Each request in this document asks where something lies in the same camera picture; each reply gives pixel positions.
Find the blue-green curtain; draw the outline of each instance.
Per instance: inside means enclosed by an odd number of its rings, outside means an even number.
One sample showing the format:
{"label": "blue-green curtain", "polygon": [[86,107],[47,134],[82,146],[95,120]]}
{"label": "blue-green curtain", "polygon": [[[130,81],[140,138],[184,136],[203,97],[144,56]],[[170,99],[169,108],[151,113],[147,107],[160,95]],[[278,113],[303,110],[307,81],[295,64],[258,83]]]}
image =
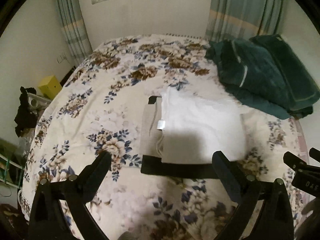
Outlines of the blue-green curtain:
{"label": "blue-green curtain", "polygon": [[77,65],[92,53],[79,0],[56,0],[61,30]]}
{"label": "blue-green curtain", "polygon": [[205,38],[218,42],[275,34],[283,4],[284,0],[211,0]]}

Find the electrical outlet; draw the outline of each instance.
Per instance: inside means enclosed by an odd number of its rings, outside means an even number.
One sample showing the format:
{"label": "electrical outlet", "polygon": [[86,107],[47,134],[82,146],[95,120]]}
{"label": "electrical outlet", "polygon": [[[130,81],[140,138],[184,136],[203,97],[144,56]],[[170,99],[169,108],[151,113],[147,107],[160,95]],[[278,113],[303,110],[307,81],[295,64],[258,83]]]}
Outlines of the electrical outlet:
{"label": "electrical outlet", "polygon": [[60,54],[58,57],[57,57],[57,61],[58,63],[60,64],[62,61],[64,61],[65,59],[67,59],[67,56],[65,53],[62,53]]}

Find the metal bolt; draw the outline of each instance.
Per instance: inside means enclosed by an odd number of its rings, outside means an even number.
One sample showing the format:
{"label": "metal bolt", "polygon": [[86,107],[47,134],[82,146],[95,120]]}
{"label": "metal bolt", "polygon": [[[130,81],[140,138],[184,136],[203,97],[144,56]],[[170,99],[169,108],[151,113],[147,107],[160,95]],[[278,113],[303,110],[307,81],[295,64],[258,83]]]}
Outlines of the metal bolt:
{"label": "metal bolt", "polygon": [[278,184],[280,184],[280,185],[282,185],[284,182],[283,182],[283,180],[282,179],[277,179],[277,182],[278,182]]}
{"label": "metal bolt", "polygon": [[78,178],[78,176],[73,174],[73,175],[70,175],[68,179],[70,181],[75,181],[77,178]]}
{"label": "metal bolt", "polygon": [[44,184],[46,184],[47,183],[47,179],[41,179],[41,181],[40,181],[40,184],[41,185],[44,185]]}
{"label": "metal bolt", "polygon": [[256,179],[255,176],[253,176],[253,175],[247,175],[246,178],[248,181],[254,181]]}

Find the floral bedspread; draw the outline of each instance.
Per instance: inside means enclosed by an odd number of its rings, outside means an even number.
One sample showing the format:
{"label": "floral bedspread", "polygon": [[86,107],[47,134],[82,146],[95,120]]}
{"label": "floral bedspread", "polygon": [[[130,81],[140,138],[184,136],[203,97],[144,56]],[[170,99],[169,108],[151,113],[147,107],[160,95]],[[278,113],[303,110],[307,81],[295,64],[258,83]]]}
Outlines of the floral bedspread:
{"label": "floral bedspread", "polygon": [[[26,211],[42,178],[55,182],[79,174],[107,150],[111,171],[87,206],[108,238],[130,231],[138,239],[212,240],[236,208],[221,182],[141,174],[139,154],[142,113],[151,95],[171,86],[212,100],[230,97],[219,83],[216,65],[204,58],[207,46],[201,39],[169,35],[101,44],[76,69],[36,127],[22,188]],[[293,171],[282,161],[286,151],[300,154],[295,122],[239,107],[248,147],[240,164],[260,180],[283,178],[296,225],[303,200],[291,186]],[[252,229],[259,206],[244,235]],[[62,207],[73,234],[82,239],[65,202]]]}

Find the yellow box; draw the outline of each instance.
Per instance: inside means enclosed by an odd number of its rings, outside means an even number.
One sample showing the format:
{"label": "yellow box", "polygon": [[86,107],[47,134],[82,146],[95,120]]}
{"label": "yellow box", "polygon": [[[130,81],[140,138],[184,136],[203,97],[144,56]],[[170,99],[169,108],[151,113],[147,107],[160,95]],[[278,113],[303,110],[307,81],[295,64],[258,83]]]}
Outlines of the yellow box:
{"label": "yellow box", "polygon": [[42,94],[45,97],[54,99],[55,96],[61,91],[62,86],[60,85],[57,78],[52,75],[43,78],[39,83],[38,88],[41,90]]}

